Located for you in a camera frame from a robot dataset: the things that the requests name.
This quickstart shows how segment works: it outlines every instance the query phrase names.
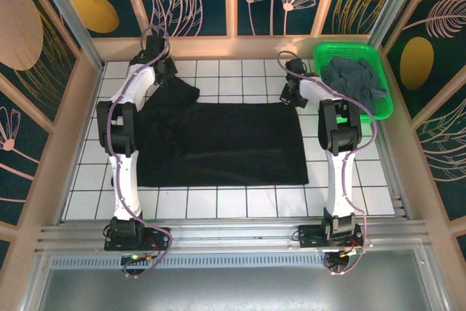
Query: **green plastic tray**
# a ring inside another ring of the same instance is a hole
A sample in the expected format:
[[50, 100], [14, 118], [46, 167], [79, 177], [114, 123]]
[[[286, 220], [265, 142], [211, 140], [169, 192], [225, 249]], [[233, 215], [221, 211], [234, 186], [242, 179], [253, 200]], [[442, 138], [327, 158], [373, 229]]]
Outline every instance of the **green plastic tray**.
[[[360, 43], [322, 43], [316, 46], [314, 50], [314, 62], [317, 74], [323, 67], [330, 63], [330, 60], [335, 56], [341, 58], [350, 58], [354, 61], [359, 61], [363, 58], [369, 62], [374, 71], [379, 76], [379, 87], [387, 89], [387, 97], [378, 100], [374, 103], [375, 113], [374, 118], [382, 120], [390, 117], [393, 112], [393, 100], [388, 88], [387, 78], [385, 77], [382, 62], [380, 61], [379, 53], [369, 45]], [[346, 122], [346, 118], [338, 118], [338, 123]], [[371, 118], [367, 114], [361, 114], [361, 123], [368, 124]]]

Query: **metal grate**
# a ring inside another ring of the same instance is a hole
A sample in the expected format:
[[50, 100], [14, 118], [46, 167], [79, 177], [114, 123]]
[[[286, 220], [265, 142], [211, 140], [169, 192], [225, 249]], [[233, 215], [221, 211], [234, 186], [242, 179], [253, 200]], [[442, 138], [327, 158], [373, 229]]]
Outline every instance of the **metal grate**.
[[[121, 269], [121, 256], [57, 256], [52, 260], [50, 269]], [[167, 256], [157, 268], [160, 269], [194, 269], [194, 268], [229, 268], [229, 267], [305, 267], [322, 264], [323, 253], [263, 253], [263, 254], [180, 254]], [[128, 269], [148, 267], [147, 261], [141, 261]]]

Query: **yellow circle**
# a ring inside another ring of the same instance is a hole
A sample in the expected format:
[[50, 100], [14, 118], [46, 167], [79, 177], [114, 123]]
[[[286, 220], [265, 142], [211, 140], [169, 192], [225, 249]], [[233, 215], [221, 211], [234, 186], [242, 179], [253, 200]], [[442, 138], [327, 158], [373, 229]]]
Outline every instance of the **yellow circle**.
[[84, 26], [97, 33], [110, 33], [117, 29], [117, 11], [108, 0], [71, 0]]
[[420, 36], [414, 37], [401, 54], [401, 82], [410, 90], [419, 89], [429, 77], [433, 64], [434, 49], [431, 43]]
[[42, 52], [44, 29], [32, 0], [0, 0], [0, 62], [25, 71]]

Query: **gray cloth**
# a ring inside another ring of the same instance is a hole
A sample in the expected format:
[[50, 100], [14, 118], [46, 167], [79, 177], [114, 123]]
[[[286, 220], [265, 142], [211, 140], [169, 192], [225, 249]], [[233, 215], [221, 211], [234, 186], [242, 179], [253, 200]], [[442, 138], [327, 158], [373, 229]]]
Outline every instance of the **gray cloth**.
[[322, 68], [322, 80], [335, 91], [361, 102], [372, 113], [376, 112], [374, 101], [387, 97], [387, 91], [378, 87], [379, 76], [363, 58], [359, 62], [332, 58]]

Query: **white tile floor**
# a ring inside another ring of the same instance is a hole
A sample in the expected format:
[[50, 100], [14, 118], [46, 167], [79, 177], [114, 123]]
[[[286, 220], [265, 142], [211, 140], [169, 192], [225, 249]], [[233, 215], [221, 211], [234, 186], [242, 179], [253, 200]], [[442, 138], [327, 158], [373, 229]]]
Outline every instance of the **white tile floor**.
[[[306, 63], [314, 69], [313, 61]], [[127, 62], [112, 62], [99, 100], [111, 97], [127, 73]], [[278, 102], [285, 84], [276, 60], [190, 60], [176, 62], [178, 76], [201, 90], [199, 102]], [[149, 89], [148, 96], [154, 89]], [[322, 216], [328, 195], [328, 167], [317, 140], [317, 108], [298, 109], [304, 138], [309, 183], [303, 186], [140, 188], [145, 219], [266, 218]], [[94, 114], [79, 158], [63, 220], [110, 219], [114, 193], [108, 158], [98, 142]], [[372, 130], [363, 125], [363, 143]], [[353, 202], [370, 216], [395, 214], [377, 147], [358, 153], [353, 169]]]

